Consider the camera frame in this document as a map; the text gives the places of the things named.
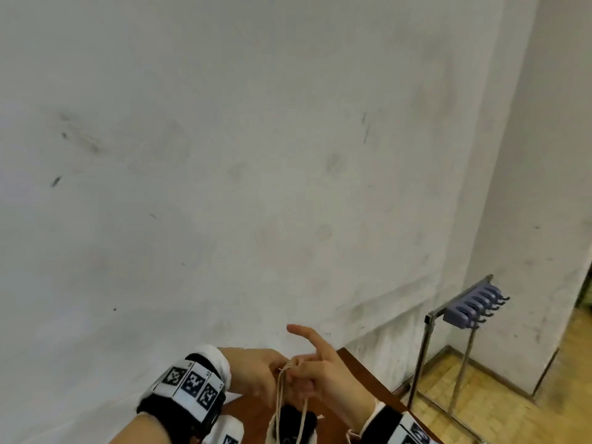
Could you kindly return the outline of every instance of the white sleeve cuff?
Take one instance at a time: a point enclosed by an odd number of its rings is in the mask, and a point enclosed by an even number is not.
[[[364,432],[366,431],[366,429],[370,425],[370,422],[372,422],[374,420],[376,415],[378,413],[380,413],[385,406],[386,405],[384,404],[384,402],[379,402],[378,400],[376,401],[376,407],[374,407],[374,412],[370,415],[370,417],[366,421],[366,424],[364,424],[364,426],[362,427],[362,431],[360,432],[360,438],[362,437],[362,435],[364,434]]]
[[[230,373],[230,363],[226,357],[220,352],[217,347],[211,344],[203,344],[195,349],[195,352],[206,357],[210,363],[216,368],[216,371],[220,374],[220,378],[224,382],[224,388],[226,391],[230,389],[230,380],[232,374]]]

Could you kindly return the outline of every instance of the rope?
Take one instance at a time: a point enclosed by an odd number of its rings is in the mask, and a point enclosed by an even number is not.
[[[277,378],[277,395],[275,397],[275,436],[279,442],[279,413],[284,406],[284,388],[286,384],[286,369],[292,368],[291,363],[287,363],[279,373]],[[304,430],[304,420],[306,419],[306,410],[308,407],[308,399],[304,399],[304,408],[302,409],[302,418],[300,419],[300,430],[298,431],[298,438],[296,444],[300,444],[302,440],[302,432]]]

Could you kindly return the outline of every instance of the metal rack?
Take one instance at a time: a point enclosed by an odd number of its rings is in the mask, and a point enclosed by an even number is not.
[[[510,300],[510,298],[504,298],[501,295],[501,291],[491,284],[492,279],[492,274],[485,276],[482,280],[470,286],[458,296],[455,296],[450,301],[444,303],[442,306],[425,315],[423,338],[421,340],[421,347],[417,358],[415,374],[411,383],[409,401],[407,402],[407,407],[409,408],[409,411],[411,411],[415,396],[418,395],[422,397],[428,404],[435,407],[446,417],[452,419],[456,424],[462,427],[480,444],[487,443],[477,432],[471,429],[469,425],[456,417],[454,414],[454,408],[456,406],[456,402],[458,401],[461,384],[467,371],[467,365],[469,364],[471,350],[475,341],[475,334],[477,333],[479,324],[486,321],[486,319],[483,319],[482,317],[493,316],[493,311],[499,310],[499,306],[504,305],[506,301]],[[450,399],[448,408],[438,404],[436,401],[421,393],[417,389],[417,385],[421,377],[421,370],[423,369],[426,359],[427,348],[430,344],[430,339],[432,338],[432,333],[436,325],[436,319],[443,315],[444,320],[449,324],[461,329],[471,329],[467,349],[465,350],[465,354],[462,358],[461,370],[456,377],[454,392],[452,393],[452,399]]]

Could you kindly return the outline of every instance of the brown tabletop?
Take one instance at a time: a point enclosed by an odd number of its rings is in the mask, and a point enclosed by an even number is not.
[[[351,373],[377,399],[390,405],[400,413],[407,411],[407,407],[387,387],[382,385],[349,351],[341,348],[337,353]],[[316,399],[309,401],[308,409],[314,411],[316,415],[322,414],[324,416],[324,418],[319,420],[317,425],[317,441],[319,443],[345,444],[347,442],[345,439],[347,427],[331,410]],[[265,442],[265,435],[269,421],[273,416],[273,410],[267,408],[260,400],[248,396],[240,397],[226,404],[222,413],[231,414],[243,423],[245,426],[243,444],[262,444]],[[421,425],[430,434],[432,439],[439,443],[442,442],[425,425]]]

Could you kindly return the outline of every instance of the qr code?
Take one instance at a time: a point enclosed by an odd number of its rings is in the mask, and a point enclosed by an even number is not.
[[[226,435],[222,444],[239,444],[232,436]]]
[[[417,424],[411,424],[411,434],[421,444],[430,444],[430,437]]]
[[[214,387],[208,383],[203,389],[201,396],[199,396],[199,399],[197,399],[197,403],[199,403],[206,410],[210,410],[210,407],[214,403],[216,396],[218,396],[218,391],[216,391]]]
[[[187,369],[176,368],[173,366],[169,373],[165,375],[165,378],[162,380],[162,382],[166,383],[167,385],[173,385],[175,387],[179,384],[181,380],[183,380],[183,376],[186,372]]]
[[[201,375],[191,371],[189,373],[189,377],[187,377],[181,385],[181,389],[185,391],[188,395],[192,397],[197,397],[197,395],[199,394],[199,390],[203,386],[204,382],[205,379]]]

